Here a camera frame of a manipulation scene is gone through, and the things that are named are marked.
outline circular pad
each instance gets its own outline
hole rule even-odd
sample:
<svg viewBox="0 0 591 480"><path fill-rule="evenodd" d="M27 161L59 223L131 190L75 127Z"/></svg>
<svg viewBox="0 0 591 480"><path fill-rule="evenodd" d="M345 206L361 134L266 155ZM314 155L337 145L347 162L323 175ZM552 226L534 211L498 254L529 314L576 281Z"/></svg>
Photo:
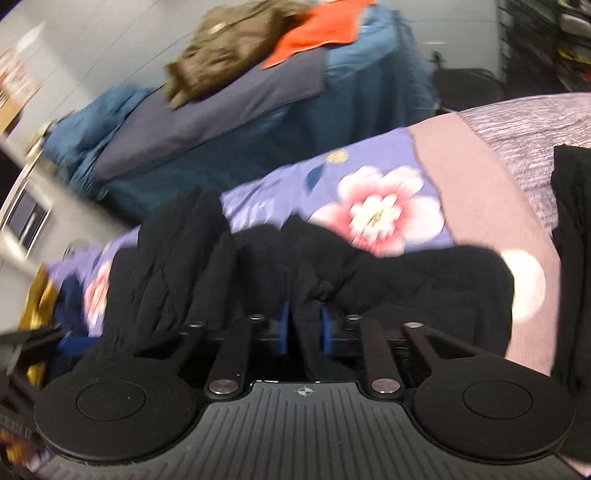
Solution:
<svg viewBox="0 0 591 480"><path fill-rule="evenodd" d="M464 390L466 407L493 420L516 419L531 408L533 401L525 388L509 382L489 380Z"/></svg>
<svg viewBox="0 0 591 480"><path fill-rule="evenodd" d="M573 402L545 375L495 356L444 361L415 392L413 413L442 446L477 460L519 462L555 452Z"/></svg>
<svg viewBox="0 0 591 480"><path fill-rule="evenodd" d="M85 462L130 462L180 440L197 414L193 389L165 362L113 358L60 377L35 404L47 447Z"/></svg>

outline white wall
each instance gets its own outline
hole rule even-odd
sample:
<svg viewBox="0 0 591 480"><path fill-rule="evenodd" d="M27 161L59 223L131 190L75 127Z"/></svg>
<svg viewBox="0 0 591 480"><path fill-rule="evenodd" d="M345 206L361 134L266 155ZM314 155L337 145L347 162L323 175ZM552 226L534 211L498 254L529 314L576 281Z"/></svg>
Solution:
<svg viewBox="0 0 591 480"><path fill-rule="evenodd" d="M441 52L448 68L483 68L499 75L496 0L382 0L411 22L419 52Z"/></svg>
<svg viewBox="0 0 591 480"><path fill-rule="evenodd" d="M24 54L43 86L10 137L23 147L31 130L79 109L111 86L158 86L216 4L243 0L22 0L0 22L0 50L40 22L42 37ZM495 0L382 0L412 22L421 54L439 50L448 67L498 72Z"/></svg>

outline orange cloth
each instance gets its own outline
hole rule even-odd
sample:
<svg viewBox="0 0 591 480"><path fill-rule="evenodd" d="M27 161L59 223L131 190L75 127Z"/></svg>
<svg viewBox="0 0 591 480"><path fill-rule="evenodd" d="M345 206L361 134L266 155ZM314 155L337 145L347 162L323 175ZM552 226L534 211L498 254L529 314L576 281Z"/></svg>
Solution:
<svg viewBox="0 0 591 480"><path fill-rule="evenodd" d="M302 25L280 39L262 67L274 67L298 52L322 45L353 43L357 40L361 12L375 3L376 0L336 0L314 7Z"/></svg>

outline black garment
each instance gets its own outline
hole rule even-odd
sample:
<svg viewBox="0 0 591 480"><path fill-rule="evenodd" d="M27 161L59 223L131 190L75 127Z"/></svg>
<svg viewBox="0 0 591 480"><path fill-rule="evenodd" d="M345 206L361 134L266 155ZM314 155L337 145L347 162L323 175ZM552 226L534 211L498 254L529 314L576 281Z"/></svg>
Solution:
<svg viewBox="0 0 591 480"><path fill-rule="evenodd" d="M563 453L591 462L591 150L556 147L551 184L558 205L553 238L561 261L552 375L569 389L577 407Z"/></svg>
<svg viewBox="0 0 591 480"><path fill-rule="evenodd" d="M322 306L371 314L388 329L408 321L404 309L417 311L426 325L499 355L511 336L512 276L487 249L379 259L298 216L281 230L261 225L230 234L217 196L207 191L160 209L138 239L113 260L103 336L89 359L187 322L216 329L250 313L277 318L288 299L311 380L355 377L322 354Z"/></svg>

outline pink flower print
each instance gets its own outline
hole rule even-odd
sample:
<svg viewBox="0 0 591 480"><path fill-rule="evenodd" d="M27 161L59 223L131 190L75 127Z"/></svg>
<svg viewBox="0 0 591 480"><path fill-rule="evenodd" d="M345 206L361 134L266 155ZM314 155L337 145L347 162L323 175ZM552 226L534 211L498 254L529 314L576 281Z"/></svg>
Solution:
<svg viewBox="0 0 591 480"><path fill-rule="evenodd" d="M94 327L105 314L110 273L111 262L105 262L100 266L98 275L90 282L84 294L84 310L89 328Z"/></svg>
<svg viewBox="0 0 591 480"><path fill-rule="evenodd" d="M377 257L400 255L407 242L427 242L443 230L439 201L417 195L424 185L420 171L411 167L386 175L361 167L339 182L340 202L324 205L309 221Z"/></svg>

